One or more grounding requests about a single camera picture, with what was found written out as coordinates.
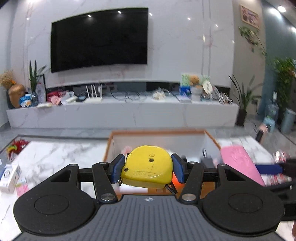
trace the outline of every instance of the teal wall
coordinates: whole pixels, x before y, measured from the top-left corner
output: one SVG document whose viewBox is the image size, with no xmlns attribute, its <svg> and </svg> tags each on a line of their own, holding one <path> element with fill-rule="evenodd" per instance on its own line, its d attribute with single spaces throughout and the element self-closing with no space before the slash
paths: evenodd
<svg viewBox="0 0 296 241">
<path fill-rule="evenodd" d="M 271 4 L 265 0 L 261 3 L 266 32 L 267 61 L 258 113 L 264 115 L 266 102 L 272 98 L 275 89 L 276 76 L 271 61 L 276 57 L 296 59 L 296 29 L 294 32 L 292 30 L 294 26 L 278 11 L 275 11 Z"/>
</svg>

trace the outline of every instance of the black television screen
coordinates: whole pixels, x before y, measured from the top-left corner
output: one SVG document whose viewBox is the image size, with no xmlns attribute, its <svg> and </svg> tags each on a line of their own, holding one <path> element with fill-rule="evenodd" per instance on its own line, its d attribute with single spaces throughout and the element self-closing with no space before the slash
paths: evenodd
<svg viewBox="0 0 296 241">
<path fill-rule="evenodd" d="M 86 13 L 52 23 L 52 73 L 111 64 L 147 64 L 148 8 Z"/>
</svg>

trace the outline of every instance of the framed picture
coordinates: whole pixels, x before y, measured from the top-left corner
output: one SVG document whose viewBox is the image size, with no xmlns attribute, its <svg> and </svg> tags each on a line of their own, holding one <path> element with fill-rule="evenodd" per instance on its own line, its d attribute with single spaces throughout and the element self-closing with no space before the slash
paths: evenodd
<svg viewBox="0 0 296 241">
<path fill-rule="evenodd" d="M 259 27 L 259 15 L 244 6 L 241 6 L 242 21 L 257 28 Z"/>
</svg>

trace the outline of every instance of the open box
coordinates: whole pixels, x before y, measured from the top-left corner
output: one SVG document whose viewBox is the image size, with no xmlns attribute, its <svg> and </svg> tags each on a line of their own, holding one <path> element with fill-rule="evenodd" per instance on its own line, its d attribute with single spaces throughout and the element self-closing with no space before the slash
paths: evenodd
<svg viewBox="0 0 296 241">
<path fill-rule="evenodd" d="M 196 162 L 200 162 L 205 150 L 207 157 L 217 159 L 218 162 L 221 162 L 220 145 L 206 130 L 196 129 L 114 131 L 109 137 L 104 161 L 112 162 L 127 146 L 135 149 L 143 145 L 158 146 L 167 150 L 169 154 L 177 153 L 179 156 L 185 155 L 187 161 Z M 180 193 L 184 185 L 178 183 L 175 177 L 173 177 L 173 182 L 178 193 Z M 208 188 L 213 190 L 213 183 Z M 124 184 L 121 187 L 116 184 L 114 185 L 114 189 L 118 196 L 130 193 L 170 194 L 165 188 L 138 188 Z"/>
</svg>

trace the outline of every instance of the gold vase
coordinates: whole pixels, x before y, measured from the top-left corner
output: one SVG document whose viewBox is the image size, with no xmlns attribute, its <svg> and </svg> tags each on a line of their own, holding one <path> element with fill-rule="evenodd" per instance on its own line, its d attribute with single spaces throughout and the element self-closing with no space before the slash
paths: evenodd
<svg viewBox="0 0 296 241">
<path fill-rule="evenodd" d="M 10 87 L 8 91 L 9 99 L 14 108 L 20 107 L 20 97 L 25 95 L 26 89 L 21 84 L 16 84 Z"/>
</svg>

